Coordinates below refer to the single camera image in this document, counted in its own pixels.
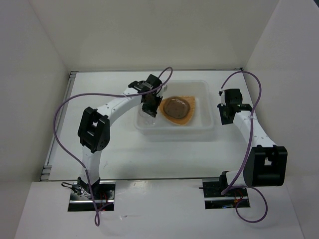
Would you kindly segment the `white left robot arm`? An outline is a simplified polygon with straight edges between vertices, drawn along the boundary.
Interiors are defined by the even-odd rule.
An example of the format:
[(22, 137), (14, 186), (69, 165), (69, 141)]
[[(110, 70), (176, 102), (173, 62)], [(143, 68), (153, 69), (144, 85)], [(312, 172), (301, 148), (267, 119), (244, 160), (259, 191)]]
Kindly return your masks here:
[(99, 194), (99, 166), (102, 150), (110, 142), (110, 127), (130, 109), (141, 105), (142, 112), (155, 118), (162, 101), (162, 81), (150, 74), (145, 81), (134, 81), (119, 96), (97, 108), (87, 107), (82, 115), (78, 136), (85, 168), (77, 179), (81, 193), (88, 199)]

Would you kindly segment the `orange woven triangular plate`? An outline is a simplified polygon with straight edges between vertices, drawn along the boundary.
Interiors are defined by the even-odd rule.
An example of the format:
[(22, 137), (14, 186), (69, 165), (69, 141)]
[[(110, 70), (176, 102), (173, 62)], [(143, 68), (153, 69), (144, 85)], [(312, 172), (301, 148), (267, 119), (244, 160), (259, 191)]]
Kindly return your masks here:
[(187, 100), (190, 103), (190, 111), (187, 114), (187, 116), (183, 119), (174, 119), (172, 117), (167, 116), (164, 112), (163, 112), (163, 105), (165, 103), (165, 99), (162, 100), (160, 106), (159, 106), (159, 111), (160, 113), (164, 116), (164, 118), (166, 120), (168, 120), (169, 122), (178, 125), (178, 126), (186, 126), (187, 124), (189, 124), (192, 120), (192, 118), (194, 117), (195, 114), (195, 109), (196, 109), (196, 100), (195, 100), (195, 96), (177, 96), (177, 97), (182, 97), (183, 99)]

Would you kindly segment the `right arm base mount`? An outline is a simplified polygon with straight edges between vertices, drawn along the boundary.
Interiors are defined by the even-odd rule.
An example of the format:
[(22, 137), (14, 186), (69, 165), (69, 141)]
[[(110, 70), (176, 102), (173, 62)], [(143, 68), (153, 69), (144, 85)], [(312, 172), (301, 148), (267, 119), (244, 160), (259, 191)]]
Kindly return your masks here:
[(204, 205), (206, 210), (210, 209), (232, 209), (249, 208), (250, 202), (246, 189), (233, 189), (225, 195), (221, 195), (222, 185), (219, 178), (203, 179), (202, 186), (199, 187), (203, 191)]

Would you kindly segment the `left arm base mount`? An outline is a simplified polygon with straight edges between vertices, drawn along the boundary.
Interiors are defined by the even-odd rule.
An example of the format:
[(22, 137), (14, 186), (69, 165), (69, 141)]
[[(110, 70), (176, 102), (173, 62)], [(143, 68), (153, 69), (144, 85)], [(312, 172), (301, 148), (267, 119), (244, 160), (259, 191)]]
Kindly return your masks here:
[[(90, 194), (83, 191), (77, 182), (62, 182), (61, 186), (71, 190), (68, 206), (69, 212), (95, 211)], [(99, 188), (94, 195), (97, 209), (101, 211), (114, 210), (115, 190), (115, 181), (102, 180), (100, 182)]]

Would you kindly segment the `clear plastic cup front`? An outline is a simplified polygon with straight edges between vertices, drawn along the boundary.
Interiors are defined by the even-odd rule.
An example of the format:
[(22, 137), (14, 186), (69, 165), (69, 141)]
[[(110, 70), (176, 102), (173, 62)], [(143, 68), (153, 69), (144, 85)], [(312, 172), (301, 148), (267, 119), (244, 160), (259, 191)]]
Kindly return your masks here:
[(154, 125), (156, 122), (156, 118), (145, 113), (142, 109), (139, 110), (139, 119), (145, 125)]

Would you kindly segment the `clear glass dish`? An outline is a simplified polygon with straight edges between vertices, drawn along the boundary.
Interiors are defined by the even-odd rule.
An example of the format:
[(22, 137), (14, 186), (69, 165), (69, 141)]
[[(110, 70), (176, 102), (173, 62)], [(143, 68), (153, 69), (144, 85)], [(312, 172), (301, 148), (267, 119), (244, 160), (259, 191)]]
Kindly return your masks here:
[(163, 112), (174, 119), (183, 119), (190, 111), (190, 103), (182, 97), (170, 97), (165, 100)]

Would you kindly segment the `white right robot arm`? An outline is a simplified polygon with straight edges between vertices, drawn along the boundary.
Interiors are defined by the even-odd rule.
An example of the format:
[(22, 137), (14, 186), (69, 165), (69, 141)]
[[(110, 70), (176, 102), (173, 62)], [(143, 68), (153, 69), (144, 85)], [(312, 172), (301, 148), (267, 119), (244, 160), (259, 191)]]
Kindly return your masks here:
[(224, 196), (236, 188), (282, 186), (285, 180), (288, 152), (276, 145), (265, 133), (250, 104), (243, 103), (239, 89), (221, 90), (217, 105), (221, 123), (233, 124), (247, 143), (244, 160), (237, 171), (224, 171), (218, 190)]

